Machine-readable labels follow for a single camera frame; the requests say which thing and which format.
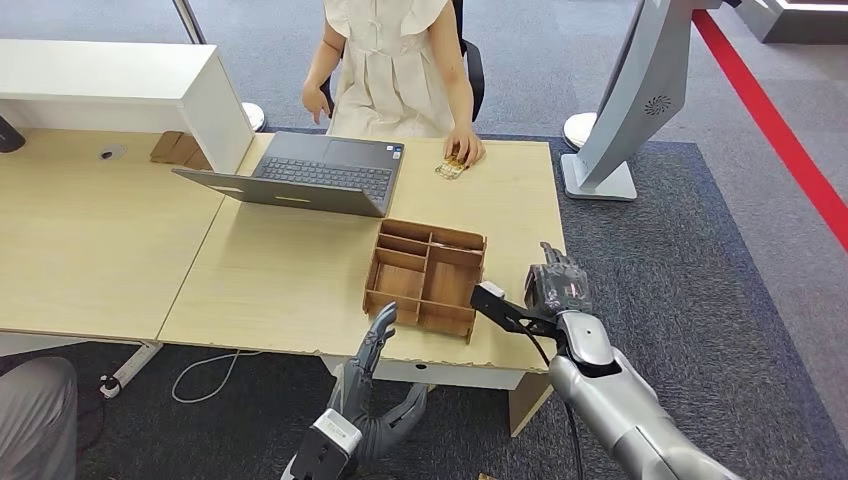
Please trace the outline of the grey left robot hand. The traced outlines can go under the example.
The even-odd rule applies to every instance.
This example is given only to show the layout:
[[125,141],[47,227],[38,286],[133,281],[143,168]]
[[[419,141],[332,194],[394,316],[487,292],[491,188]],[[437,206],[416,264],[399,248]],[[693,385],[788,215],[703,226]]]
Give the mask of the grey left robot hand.
[[392,324],[397,313],[394,301],[380,309],[357,353],[343,364],[328,401],[329,408],[361,432],[362,438],[355,452],[355,458],[360,462],[385,457],[410,434],[426,411],[430,388],[422,383],[413,384],[405,399],[383,415],[375,416],[370,411],[373,374],[383,347],[395,334]]

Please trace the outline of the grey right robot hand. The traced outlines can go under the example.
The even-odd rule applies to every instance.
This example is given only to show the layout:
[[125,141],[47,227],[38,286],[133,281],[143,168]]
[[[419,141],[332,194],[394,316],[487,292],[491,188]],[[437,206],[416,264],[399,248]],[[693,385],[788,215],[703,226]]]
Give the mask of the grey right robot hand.
[[562,251],[542,241],[545,262],[529,266],[524,304],[538,315],[564,311],[590,312],[592,300],[586,272]]

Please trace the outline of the person's left hand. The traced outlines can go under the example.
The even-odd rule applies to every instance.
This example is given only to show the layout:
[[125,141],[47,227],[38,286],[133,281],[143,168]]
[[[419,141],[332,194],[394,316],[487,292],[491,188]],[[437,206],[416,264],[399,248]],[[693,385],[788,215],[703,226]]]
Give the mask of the person's left hand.
[[471,127],[455,127],[445,141],[444,158],[461,162],[465,169],[478,163],[485,155],[485,146]]

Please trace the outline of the person's right hand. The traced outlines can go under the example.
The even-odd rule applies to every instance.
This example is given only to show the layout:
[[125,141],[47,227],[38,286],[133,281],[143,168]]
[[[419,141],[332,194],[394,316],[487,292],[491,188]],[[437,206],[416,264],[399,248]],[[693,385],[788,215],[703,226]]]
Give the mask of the person's right hand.
[[316,125],[321,122],[323,116],[330,118],[332,115],[332,107],[319,86],[305,83],[301,92],[301,101]]

